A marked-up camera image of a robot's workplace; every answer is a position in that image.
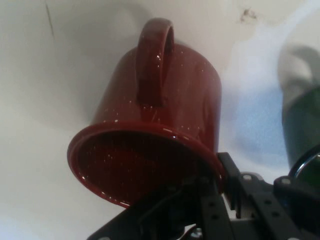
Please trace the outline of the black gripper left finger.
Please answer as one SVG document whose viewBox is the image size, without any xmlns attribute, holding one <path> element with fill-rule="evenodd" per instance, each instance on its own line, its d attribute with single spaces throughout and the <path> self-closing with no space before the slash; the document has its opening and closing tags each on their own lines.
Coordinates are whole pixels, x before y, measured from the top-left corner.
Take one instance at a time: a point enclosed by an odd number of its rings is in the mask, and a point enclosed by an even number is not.
<svg viewBox="0 0 320 240">
<path fill-rule="evenodd" d="M 161 188 L 134 203 L 89 236 L 90 240 L 232 240 L 231 221 L 207 176 Z"/>
</svg>

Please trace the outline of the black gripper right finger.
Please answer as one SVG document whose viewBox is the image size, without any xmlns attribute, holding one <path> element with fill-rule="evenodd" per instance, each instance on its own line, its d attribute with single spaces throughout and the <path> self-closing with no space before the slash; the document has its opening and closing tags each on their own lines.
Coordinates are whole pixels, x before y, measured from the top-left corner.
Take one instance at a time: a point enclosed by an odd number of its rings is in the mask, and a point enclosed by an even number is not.
<svg viewBox="0 0 320 240">
<path fill-rule="evenodd" d="M 288 175 L 269 184 L 256 173 L 240 172 L 227 152 L 217 154 L 224 168 L 224 194 L 238 219 L 258 222 L 271 240 L 318 240 L 320 192 Z"/>
</svg>

